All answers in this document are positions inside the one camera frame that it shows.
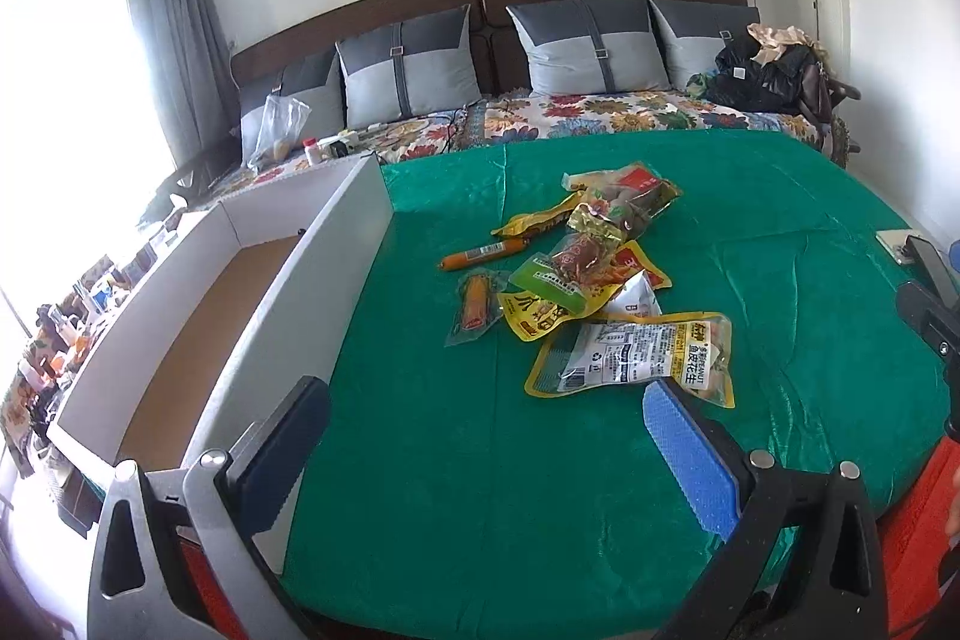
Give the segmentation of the white triangular snack pack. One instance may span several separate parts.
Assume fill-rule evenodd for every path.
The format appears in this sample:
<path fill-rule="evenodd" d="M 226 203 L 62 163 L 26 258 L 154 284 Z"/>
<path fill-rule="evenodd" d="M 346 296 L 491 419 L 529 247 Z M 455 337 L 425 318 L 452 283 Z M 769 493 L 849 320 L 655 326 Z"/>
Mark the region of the white triangular snack pack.
<path fill-rule="evenodd" d="M 620 291 L 602 307 L 605 315 L 638 315 L 638 317 L 659 317 L 662 314 L 656 292 L 646 271 L 631 276 L 620 287 Z"/>

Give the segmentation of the green label meat packet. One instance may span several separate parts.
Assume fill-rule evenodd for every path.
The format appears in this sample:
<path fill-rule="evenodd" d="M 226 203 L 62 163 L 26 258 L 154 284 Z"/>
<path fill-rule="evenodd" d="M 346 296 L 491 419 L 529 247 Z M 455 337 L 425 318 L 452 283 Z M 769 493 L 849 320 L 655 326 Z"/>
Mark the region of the green label meat packet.
<path fill-rule="evenodd" d="M 583 315 L 589 291 L 619 246 L 587 232 L 568 232 L 550 253 L 534 253 L 512 271 L 509 284 L 519 291 Z"/>

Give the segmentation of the small sausage clear packet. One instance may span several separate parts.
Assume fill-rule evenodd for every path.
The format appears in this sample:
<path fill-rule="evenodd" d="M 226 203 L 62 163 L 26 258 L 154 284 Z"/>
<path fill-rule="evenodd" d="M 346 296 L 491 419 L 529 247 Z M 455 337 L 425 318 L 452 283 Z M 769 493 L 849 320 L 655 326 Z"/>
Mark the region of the small sausage clear packet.
<path fill-rule="evenodd" d="M 446 338 L 446 346 L 477 341 L 501 320 L 503 307 L 498 296 L 505 291 L 506 284 L 508 273 L 500 269 L 472 269 L 460 280 L 457 314 Z"/>

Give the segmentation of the yellow cartoon snack bag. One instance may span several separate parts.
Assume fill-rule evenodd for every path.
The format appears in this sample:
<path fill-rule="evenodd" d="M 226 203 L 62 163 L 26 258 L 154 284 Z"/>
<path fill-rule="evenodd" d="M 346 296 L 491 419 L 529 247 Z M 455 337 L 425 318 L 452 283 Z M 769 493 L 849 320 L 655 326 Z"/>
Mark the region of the yellow cartoon snack bag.
<path fill-rule="evenodd" d="M 582 320 L 594 314 L 604 305 L 605 294 L 605 287 L 592 287 L 582 314 L 573 314 L 563 305 L 539 298 L 527 291 L 501 292 L 498 304 L 509 330 L 521 341 L 532 342 L 545 338 L 568 321 Z"/>

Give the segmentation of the white cardboard box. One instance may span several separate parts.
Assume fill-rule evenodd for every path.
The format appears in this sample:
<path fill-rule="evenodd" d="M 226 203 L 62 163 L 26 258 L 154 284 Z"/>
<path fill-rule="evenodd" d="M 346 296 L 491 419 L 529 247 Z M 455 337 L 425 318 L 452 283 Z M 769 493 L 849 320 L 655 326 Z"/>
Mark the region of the white cardboard box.
<path fill-rule="evenodd" d="M 329 380 L 392 220 L 374 156 L 280 175 L 185 216 L 98 339 L 49 437 L 98 489 L 189 466 Z"/>

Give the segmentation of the pale long snack packet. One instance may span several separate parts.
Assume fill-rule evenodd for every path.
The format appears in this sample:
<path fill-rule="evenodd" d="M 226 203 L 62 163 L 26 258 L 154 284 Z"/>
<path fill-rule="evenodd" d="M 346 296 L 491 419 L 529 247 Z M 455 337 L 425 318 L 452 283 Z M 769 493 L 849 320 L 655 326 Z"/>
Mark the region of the pale long snack packet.
<path fill-rule="evenodd" d="M 578 172 L 578 174 L 565 174 L 562 179 L 562 187 L 566 191 L 602 190 L 602 188 L 613 187 L 620 180 L 618 170 L 591 170 L 590 172 Z"/>

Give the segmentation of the black bag pile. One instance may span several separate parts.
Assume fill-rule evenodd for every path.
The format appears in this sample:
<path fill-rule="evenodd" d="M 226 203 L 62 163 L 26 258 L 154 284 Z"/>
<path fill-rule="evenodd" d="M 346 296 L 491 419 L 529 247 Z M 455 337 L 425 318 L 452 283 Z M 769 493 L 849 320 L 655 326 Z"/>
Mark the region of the black bag pile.
<path fill-rule="evenodd" d="M 791 113 L 830 125 L 844 101 L 862 92 L 836 76 L 827 49 L 796 26 L 750 23 L 724 44 L 715 68 L 688 83 L 706 101 L 742 112 Z"/>

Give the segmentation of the grey curtain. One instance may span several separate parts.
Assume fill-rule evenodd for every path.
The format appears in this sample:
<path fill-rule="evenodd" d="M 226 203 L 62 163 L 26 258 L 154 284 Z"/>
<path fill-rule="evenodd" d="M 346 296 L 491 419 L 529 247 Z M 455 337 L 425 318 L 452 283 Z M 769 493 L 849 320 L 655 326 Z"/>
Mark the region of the grey curtain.
<path fill-rule="evenodd" d="M 182 166 L 228 135 L 238 92 L 215 0 L 128 0 L 145 46 L 161 130 Z"/>

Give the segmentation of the orange sausage stick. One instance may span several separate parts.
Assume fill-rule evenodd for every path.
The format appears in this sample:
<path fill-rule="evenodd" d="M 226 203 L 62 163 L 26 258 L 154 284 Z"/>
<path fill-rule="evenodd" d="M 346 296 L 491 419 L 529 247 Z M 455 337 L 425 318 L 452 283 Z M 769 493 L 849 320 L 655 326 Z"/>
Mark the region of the orange sausage stick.
<path fill-rule="evenodd" d="M 511 237 L 493 244 L 482 245 L 482 247 L 471 248 L 464 252 L 451 253 L 439 262 L 438 268 L 441 271 L 459 271 L 459 269 L 472 268 L 488 260 L 500 260 L 516 253 L 523 252 L 529 245 L 527 239 L 523 237 Z"/>

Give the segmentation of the peanut bag yellow border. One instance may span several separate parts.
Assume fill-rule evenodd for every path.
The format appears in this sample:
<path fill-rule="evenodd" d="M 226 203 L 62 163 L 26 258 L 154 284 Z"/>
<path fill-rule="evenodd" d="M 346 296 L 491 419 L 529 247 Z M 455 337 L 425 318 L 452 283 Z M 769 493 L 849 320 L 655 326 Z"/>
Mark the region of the peanut bag yellow border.
<path fill-rule="evenodd" d="M 548 335 L 524 392 L 553 399 L 672 378 L 686 393 L 734 409 L 731 359 L 732 323 L 718 312 L 604 315 Z"/>

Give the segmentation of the chestnut bag red label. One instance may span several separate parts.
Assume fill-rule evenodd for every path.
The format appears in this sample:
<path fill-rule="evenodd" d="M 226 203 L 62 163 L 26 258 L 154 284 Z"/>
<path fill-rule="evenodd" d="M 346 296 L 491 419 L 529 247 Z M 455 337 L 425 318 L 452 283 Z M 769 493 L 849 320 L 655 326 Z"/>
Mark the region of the chestnut bag red label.
<path fill-rule="evenodd" d="M 617 185 L 581 191 L 583 198 L 569 216 L 568 226 L 619 245 L 640 237 L 682 192 L 640 163 L 615 170 L 620 172 Z"/>

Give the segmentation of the far left grey pillow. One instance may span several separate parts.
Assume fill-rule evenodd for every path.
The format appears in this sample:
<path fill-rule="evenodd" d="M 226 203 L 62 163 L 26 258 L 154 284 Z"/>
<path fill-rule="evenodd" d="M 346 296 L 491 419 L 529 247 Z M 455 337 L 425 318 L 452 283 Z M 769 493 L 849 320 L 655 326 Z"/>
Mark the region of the far left grey pillow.
<path fill-rule="evenodd" d="M 254 172 L 283 163 L 309 138 L 347 128 L 334 49 L 314 53 L 239 88 L 241 163 Z"/>

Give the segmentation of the cluttered side table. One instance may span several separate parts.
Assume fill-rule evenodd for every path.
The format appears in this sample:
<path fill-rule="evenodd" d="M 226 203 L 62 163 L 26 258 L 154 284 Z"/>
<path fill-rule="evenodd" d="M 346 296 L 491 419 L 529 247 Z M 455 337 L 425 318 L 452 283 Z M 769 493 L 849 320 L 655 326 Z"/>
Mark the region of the cluttered side table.
<path fill-rule="evenodd" d="M 29 444 L 32 437 L 46 443 L 47 413 L 53 398 L 65 386 L 62 375 L 70 374 L 70 365 L 80 367 L 85 362 L 96 342 L 99 321 L 121 307 L 158 263 L 160 248 L 176 239 L 185 213 L 187 203 L 181 195 L 160 195 L 148 206 L 140 226 L 143 244 L 127 265 L 117 266 L 104 255 L 78 281 L 93 302 L 91 310 L 76 289 L 71 289 L 60 304 L 37 307 L 36 328 L 2 399 L 3 442 L 21 479 L 34 474 Z"/>

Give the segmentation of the white red-cap bottle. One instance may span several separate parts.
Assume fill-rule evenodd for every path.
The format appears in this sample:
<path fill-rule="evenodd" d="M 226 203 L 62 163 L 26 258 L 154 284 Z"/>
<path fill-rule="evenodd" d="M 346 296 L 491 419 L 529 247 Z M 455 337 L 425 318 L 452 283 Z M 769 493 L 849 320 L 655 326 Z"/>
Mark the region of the white red-cap bottle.
<path fill-rule="evenodd" d="M 306 156 L 311 166 L 319 166 L 319 164 L 324 161 L 316 138 L 306 138 L 306 140 L 302 142 L 302 149 L 304 149 L 304 156 Z"/>

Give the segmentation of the far right grey pillow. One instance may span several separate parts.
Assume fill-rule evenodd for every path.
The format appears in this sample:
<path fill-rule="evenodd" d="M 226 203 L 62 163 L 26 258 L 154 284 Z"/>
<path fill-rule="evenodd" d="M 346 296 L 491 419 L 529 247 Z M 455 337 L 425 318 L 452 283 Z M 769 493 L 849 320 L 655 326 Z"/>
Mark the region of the far right grey pillow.
<path fill-rule="evenodd" d="M 716 68 L 716 55 L 747 26 L 760 21 L 757 7 L 726 3 L 649 0 L 664 46 L 670 83 L 684 92 L 695 74 Z"/>

